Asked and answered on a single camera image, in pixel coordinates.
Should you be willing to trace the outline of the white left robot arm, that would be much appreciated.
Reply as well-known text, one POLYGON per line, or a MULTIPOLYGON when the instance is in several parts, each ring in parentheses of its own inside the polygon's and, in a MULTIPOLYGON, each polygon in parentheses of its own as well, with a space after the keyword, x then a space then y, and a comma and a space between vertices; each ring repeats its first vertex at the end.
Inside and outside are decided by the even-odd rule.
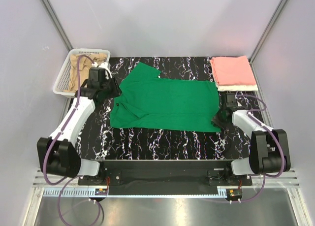
POLYGON ((49 137, 42 137, 37 142, 40 169, 45 178, 48 174, 64 178, 100 174, 100 162, 82 159, 75 144, 80 130, 95 109, 121 94, 108 62, 94 65, 89 70, 89 77, 76 91, 71 109, 63 121, 49 137))

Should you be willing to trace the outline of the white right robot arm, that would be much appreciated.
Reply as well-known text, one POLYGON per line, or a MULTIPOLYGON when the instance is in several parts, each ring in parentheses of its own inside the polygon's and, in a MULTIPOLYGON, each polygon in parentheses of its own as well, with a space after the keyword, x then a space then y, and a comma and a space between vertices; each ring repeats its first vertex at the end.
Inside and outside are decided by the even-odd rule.
POLYGON ((253 95, 235 93, 223 93, 220 101, 221 107, 212 118, 212 123, 220 129, 234 125, 250 139, 249 157, 233 160, 230 164, 232 174, 234 176, 262 174, 277 178, 282 173, 290 171, 291 161, 286 131, 274 129, 253 115, 254 112, 266 110, 265 102, 253 95), (238 105, 238 97, 255 98, 262 103, 263 108, 246 110, 238 105))

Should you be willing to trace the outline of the green t shirt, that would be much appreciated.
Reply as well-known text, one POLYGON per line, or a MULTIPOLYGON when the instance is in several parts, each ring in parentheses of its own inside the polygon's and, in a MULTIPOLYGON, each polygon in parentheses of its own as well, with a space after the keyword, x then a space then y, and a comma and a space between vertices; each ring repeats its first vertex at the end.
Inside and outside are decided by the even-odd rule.
POLYGON ((135 66, 120 84, 122 94, 114 99, 111 127, 220 132, 212 124, 219 110, 215 83, 160 74, 144 63, 135 66))

